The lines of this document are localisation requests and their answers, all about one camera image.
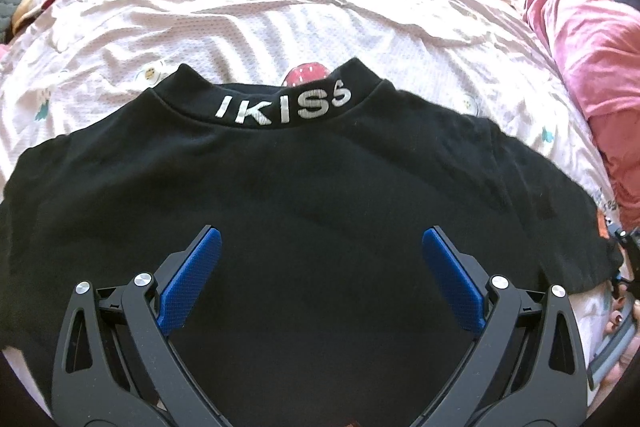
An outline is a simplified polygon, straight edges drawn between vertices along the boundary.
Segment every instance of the white bed sheet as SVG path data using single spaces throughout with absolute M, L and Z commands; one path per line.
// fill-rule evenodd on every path
M 494 120 L 617 218 L 586 122 L 500 0 L 57 0 L 0 60 L 0 186 L 25 149 L 95 123 L 181 62 L 214 83 L 280 85 L 297 65 L 353 56 L 399 89 Z M 589 360 L 606 286 L 572 304 Z

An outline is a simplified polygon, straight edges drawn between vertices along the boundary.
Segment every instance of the white letter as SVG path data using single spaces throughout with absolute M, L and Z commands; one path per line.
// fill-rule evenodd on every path
M 247 116 L 254 117 L 254 120 L 257 121 L 260 125 L 268 125 L 271 123 L 265 115 L 263 115 L 260 110 L 263 107 L 267 107 L 271 105 L 271 102 L 258 102 L 251 109 L 249 109 L 249 101 L 242 100 L 240 102 L 240 107 L 238 108 L 238 116 L 236 116 L 236 123 L 244 123 L 244 118 Z
M 218 110 L 218 112 L 216 113 L 216 116 L 218 118 L 222 118 L 223 116 L 225 116 L 226 110 L 229 107 L 229 102 L 231 102 L 231 97 L 229 95 L 227 95 L 223 100 L 222 103 L 220 104 L 220 109 Z
M 298 105 L 302 107 L 319 107 L 317 111 L 309 111 L 306 109 L 300 109 L 298 114 L 302 118 L 317 118 L 324 115 L 329 110 L 329 102 L 326 100 L 316 100 L 316 98 L 326 98 L 326 91 L 324 89 L 311 89 L 300 93 L 298 97 Z
M 286 94 L 280 97 L 280 121 L 289 123 L 289 97 Z
M 346 87 L 341 89 L 344 84 L 341 80 L 338 80 L 335 83 L 334 87 L 334 99 L 331 101 L 335 105 L 335 107 L 342 107 L 344 104 L 351 100 L 351 91 Z

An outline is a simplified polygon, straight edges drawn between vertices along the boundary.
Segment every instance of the silver bolt head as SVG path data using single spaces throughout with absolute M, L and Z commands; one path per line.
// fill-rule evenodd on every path
M 151 274 L 147 272 L 142 272 L 136 275 L 136 278 L 133 279 L 133 282 L 136 286 L 146 286 L 151 282 Z
M 551 286 L 551 293 L 553 293 L 553 295 L 555 295 L 556 297 L 560 297 L 560 298 L 566 295 L 565 289 L 562 288 L 562 286 L 559 284 L 554 284 L 553 286 Z
M 91 285 L 87 281 L 79 282 L 76 285 L 76 293 L 78 295 L 82 295 L 83 293 L 87 293 L 89 288 L 91 288 Z
M 500 290 L 506 290 L 509 287 L 509 281 L 502 275 L 496 275 L 491 279 L 491 284 Z

